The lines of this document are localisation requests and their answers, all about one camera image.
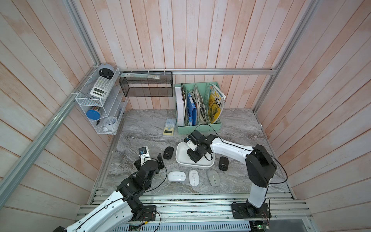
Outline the black mouse plain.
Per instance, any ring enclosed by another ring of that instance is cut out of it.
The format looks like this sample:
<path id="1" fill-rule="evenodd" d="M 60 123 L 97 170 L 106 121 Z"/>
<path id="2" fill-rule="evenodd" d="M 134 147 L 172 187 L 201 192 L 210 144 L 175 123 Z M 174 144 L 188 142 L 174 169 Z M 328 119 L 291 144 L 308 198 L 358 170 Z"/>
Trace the black mouse plain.
<path id="1" fill-rule="evenodd" d="M 173 157 L 174 148 L 173 147 L 166 147 L 163 153 L 163 158 L 166 160 L 170 160 Z"/>

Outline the white storage box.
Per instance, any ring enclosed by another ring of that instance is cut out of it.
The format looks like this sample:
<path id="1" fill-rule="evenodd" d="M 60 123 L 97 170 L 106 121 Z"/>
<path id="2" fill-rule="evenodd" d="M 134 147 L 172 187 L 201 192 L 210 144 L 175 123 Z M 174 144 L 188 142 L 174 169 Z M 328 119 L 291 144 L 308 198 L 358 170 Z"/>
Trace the white storage box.
<path id="1" fill-rule="evenodd" d="M 195 146 L 191 145 L 189 147 L 185 142 L 178 144 L 175 159 L 179 165 L 194 169 L 209 169 L 214 165 L 214 153 L 206 153 L 206 155 L 201 156 L 194 153 L 192 148 L 195 148 Z"/>

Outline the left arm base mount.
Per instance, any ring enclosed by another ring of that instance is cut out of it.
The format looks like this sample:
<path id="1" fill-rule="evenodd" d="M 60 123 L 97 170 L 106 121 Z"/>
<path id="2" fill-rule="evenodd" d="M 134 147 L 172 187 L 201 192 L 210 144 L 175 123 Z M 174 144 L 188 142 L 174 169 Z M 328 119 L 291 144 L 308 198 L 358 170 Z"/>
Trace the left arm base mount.
<path id="1" fill-rule="evenodd" d="M 154 221 L 156 209 L 155 205 L 142 206 L 133 214 L 132 221 Z"/>

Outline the white mouse slim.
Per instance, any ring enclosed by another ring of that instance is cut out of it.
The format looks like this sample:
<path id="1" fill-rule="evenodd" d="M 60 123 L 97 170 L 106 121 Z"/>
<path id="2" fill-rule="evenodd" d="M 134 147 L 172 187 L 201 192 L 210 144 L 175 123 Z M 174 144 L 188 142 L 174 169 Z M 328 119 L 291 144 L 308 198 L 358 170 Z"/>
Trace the white mouse slim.
<path id="1" fill-rule="evenodd" d="M 189 183 L 191 186 L 198 186 L 199 185 L 199 173 L 196 170 L 189 171 Z"/>

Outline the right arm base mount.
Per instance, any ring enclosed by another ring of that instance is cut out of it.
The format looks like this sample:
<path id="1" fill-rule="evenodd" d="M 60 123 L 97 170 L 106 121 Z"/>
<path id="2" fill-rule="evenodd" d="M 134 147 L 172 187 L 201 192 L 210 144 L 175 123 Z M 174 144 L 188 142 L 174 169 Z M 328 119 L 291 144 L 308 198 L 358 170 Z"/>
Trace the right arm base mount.
<path id="1" fill-rule="evenodd" d="M 233 202 L 231 211 L 234 219 L 271 218 L 271 212 L 267 203 L 263 203 L 260 208 L 256 208 L 249 202 L 244 204 Z"/>

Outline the black mouse wide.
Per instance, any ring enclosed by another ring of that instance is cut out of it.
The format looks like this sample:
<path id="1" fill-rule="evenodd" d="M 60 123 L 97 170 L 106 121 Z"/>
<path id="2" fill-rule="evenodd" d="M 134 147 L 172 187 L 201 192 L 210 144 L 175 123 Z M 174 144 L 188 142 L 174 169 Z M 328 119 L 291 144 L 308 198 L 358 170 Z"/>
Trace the black mouse wide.
<path id="1" fill-rule="evenodd" d="M 224 172 L 227 171 L 229 168 L 229 159 L 227 157 L 220 157 L 218 168 L 221 171 L 224 171 Z"/>

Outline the white mouse wide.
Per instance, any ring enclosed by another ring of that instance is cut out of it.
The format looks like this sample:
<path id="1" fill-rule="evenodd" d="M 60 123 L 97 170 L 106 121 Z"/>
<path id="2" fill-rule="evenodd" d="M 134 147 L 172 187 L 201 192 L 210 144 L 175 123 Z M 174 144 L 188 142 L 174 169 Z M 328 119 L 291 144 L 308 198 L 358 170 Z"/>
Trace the white mouse wide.
<path id="1" fill-rule="evenodd" d="M 186 180 L 186 174 L 181 171 L 171 171 L 168 173 L 167 178 L 170 182 L 184 182 Z"/>

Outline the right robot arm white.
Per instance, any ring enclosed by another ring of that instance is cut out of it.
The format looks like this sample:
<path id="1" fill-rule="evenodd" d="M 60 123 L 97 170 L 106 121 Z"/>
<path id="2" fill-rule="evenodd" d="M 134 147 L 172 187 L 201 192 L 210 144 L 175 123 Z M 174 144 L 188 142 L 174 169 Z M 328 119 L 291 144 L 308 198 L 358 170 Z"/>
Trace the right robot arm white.
<path id="1" fill-rule="evenodd" d="M 252 182 L 246 206 L 258 210 L 266 200 L 269 184 L 277 170 L 273 158 L 262 145 L 248 147 L 222 140 L 219 136 L 202 135 L 198 130 L 184 139 L 189 149 L 187 155 L 197 163 L 207 154 L 220 154 L 245 164 Z"/>

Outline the grey mouse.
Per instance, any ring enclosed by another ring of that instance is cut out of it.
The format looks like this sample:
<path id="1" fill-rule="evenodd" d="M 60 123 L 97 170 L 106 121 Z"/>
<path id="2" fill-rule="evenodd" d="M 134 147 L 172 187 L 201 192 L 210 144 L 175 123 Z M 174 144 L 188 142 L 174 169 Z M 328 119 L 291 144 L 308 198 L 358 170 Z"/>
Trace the grey mouse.
<path id="1" fill-rule="evenodd" d="M 217 187 L 220 185 L 220 177 L 217 171 L 213 169 L 208 169 L 206 173 L 211 186 Z"/>

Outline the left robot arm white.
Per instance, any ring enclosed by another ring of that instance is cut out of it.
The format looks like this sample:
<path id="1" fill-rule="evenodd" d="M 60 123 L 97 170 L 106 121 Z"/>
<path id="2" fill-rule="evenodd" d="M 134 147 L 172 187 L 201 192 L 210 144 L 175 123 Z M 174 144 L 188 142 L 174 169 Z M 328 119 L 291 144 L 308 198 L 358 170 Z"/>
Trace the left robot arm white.
<path id="1" fill-rule="evenodd" d="M 146 157 L 145 162 L 135 162 L 138 171 L 124 179 L 115 191 L 98 207 L 74 224 L 55 232 L 110 232 L 118 225 L 132 219 L 144 218 L 144 205 L 140 197 L 152 186 L 154 175 L 164 169 L 161 154 L 157 158 Z"/>

